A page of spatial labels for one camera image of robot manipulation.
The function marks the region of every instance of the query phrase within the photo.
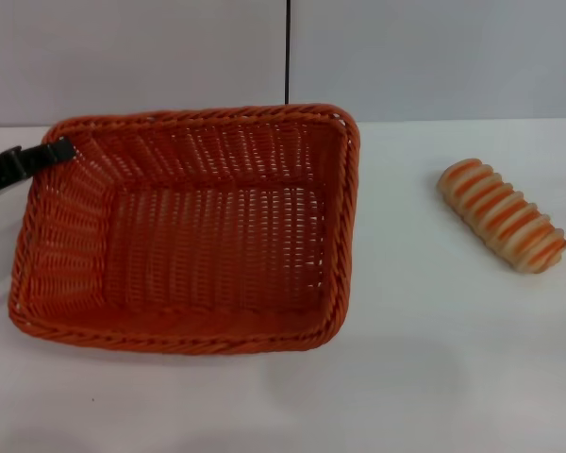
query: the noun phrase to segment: white wall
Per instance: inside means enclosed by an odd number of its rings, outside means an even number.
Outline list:
[[[285,2],[0,0],[0,125],[278,104]]]
[[[297,0],[290,90],[358,120],[566,117],[566,0]]]

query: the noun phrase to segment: white surface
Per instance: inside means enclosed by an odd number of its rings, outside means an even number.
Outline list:
[[[566,117],[566,0],[292,2],[291,101],[360,121]]]
[[[43,129],[0,129],[0,151]],[[510,271],[441,202],[480,157],[566,230],[566,120],[361,125],[352,301],[308,353],[186,358],[7,318],[26,186],[0,197],[0,453],[566,453],[566,252]]]
[[[0,0],[0,125],[284,92],[281,0]]]

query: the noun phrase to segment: toy bread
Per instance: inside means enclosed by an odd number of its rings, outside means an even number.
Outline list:
[[[564,231],[489,165],[466,159],[442,174],[438,189],[486,246],[518,272],[537,274],[561,259]]]

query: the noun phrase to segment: rectangular basket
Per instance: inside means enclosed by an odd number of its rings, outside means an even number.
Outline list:
[[[358,129],[327,105],[76,118],[29,192],[9,313],[133,351],[306,350],[348,309]]]

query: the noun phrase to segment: orange wicker basket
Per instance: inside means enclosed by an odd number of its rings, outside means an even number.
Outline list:
[[[306,350],[348,309],[357,126],[327,105],[65,121],[29,193],[8,303],[22,331],[133,351]]]

